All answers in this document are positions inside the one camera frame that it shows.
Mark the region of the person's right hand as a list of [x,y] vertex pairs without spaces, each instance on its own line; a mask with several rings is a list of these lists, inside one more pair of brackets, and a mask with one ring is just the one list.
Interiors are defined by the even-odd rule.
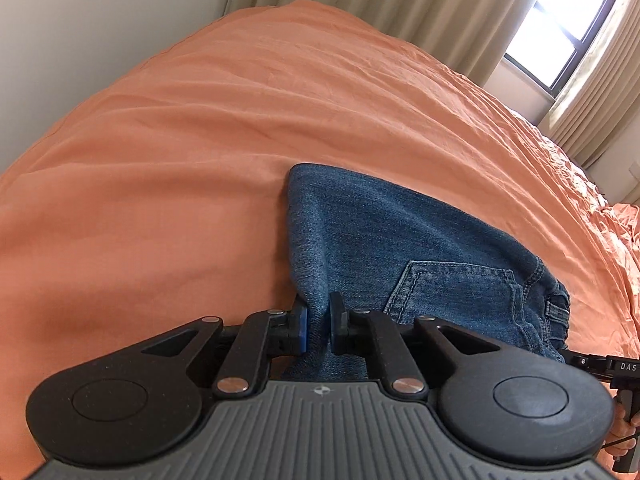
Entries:
[[615,402],[612,427],[605,437],[603,448],[614,458],[625,456],[637,445],[636,431],[639,429],[639,414],[626,419],[626,408],[620,402]]

